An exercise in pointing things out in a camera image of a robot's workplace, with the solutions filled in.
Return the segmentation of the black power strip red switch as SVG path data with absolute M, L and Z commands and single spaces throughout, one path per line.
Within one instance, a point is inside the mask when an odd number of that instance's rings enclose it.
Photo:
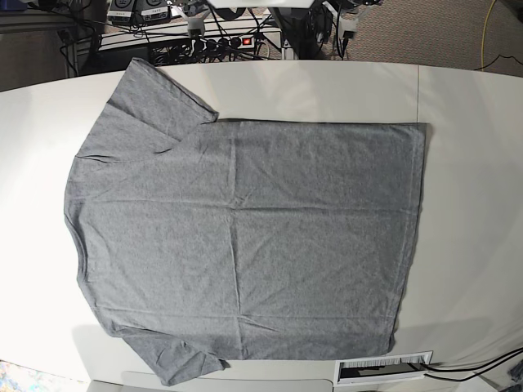
M 255 50 L 241 49 L 240 43 L 239 38 L 232 41 L 226 38 L 178 38 L 153 42 L 148 48 L 149 62 L 165 66 L 262 59 Z

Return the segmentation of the grey T-shirt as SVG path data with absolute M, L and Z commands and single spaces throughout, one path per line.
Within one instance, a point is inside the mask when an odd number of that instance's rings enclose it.
M 423 123 L 222 121 L 132 60 L 65 188 L 78 285 L 166 386 L 229 360 L 387 354 L 426 134 Z

